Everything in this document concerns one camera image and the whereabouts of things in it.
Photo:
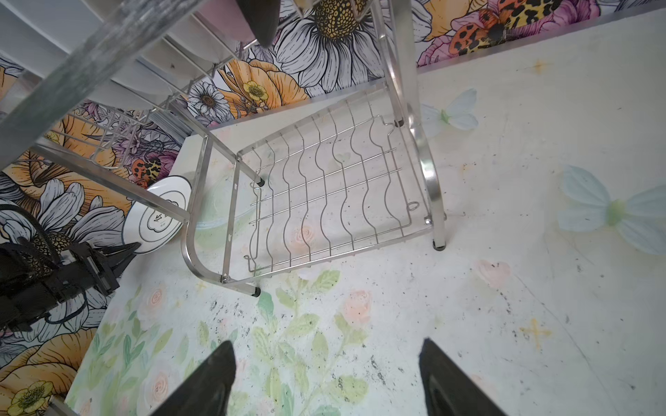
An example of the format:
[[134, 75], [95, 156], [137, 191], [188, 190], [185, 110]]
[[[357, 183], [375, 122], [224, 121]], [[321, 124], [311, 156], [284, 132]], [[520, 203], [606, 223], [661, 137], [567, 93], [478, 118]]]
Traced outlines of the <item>black floral square plate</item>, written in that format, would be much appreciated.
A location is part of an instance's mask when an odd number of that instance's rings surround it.
[[280, 0], [237, 0], [244, 19], [259, 45], [269, 48], [279, 27]]

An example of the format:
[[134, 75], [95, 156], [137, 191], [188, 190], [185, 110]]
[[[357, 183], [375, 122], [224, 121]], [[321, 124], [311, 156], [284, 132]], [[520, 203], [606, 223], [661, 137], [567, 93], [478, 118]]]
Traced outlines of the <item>pink round plate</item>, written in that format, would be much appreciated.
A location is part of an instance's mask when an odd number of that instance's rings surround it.
[[249, 43], [255, 39], [236, 0], [206, 1], [197, 13], [213, 28], [236, 41]]

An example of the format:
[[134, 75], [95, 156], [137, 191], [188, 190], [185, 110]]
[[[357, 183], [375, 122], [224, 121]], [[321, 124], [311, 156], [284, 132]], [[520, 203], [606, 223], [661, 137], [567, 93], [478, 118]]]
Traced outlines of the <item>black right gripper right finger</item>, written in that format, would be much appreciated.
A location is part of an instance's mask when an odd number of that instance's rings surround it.
[[419, 369], [428, 415], [506, 416], [430, 338], [421, 347]]

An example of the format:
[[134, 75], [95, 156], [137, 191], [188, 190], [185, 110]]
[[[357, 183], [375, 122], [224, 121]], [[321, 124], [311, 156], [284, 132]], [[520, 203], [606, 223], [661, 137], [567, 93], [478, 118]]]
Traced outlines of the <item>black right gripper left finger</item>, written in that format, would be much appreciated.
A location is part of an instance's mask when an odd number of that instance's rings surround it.
[[233, 344], [231, 341], [224, 341], [153, 415], [227, 415], [236, 371]]

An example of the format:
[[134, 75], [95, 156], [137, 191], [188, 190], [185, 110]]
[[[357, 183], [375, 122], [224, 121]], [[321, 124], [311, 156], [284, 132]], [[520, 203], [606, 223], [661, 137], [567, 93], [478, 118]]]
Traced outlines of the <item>white plate green rim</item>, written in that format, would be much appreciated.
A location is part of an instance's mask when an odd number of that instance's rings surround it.
[[[169, 176], [156, 182], [147, 189], [166, 202], [187, 209], [192, 186], [190, 181], [182, 176]], [[147, 254], [161, 249], [180, 230], [182, 222], [145, 206], [140, 202], [132, 204], [128, 216], [122, 227], [123, 244], [140, 245], [136, 254]]]

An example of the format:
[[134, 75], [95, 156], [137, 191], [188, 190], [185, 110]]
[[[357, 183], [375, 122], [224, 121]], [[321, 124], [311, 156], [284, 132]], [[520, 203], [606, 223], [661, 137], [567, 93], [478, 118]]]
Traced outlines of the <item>white plate red characters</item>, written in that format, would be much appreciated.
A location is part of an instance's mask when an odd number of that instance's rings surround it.
[[[3, 1], [1, 56], [46, 78], [102, 22], [81, 1]], [[118, 71], [88, 98], [118, 109], [148, 109], [170, 88], [137, 61]]]

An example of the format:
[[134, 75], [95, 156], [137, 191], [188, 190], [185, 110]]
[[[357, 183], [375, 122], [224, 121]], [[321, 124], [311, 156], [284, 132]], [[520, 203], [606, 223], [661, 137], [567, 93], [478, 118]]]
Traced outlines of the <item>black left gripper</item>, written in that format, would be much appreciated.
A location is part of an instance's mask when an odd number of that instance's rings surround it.
[[137, 256], [139, 242], [94, 248], [71, 244], [58, 261], [29, 245], [1, 245], [1, 328], [30, 331], [43, 319], [62, 323], [83, 307], [53, 320], [50, 310], [94, 289], [103, 296], [119, 287], [124, 270]]

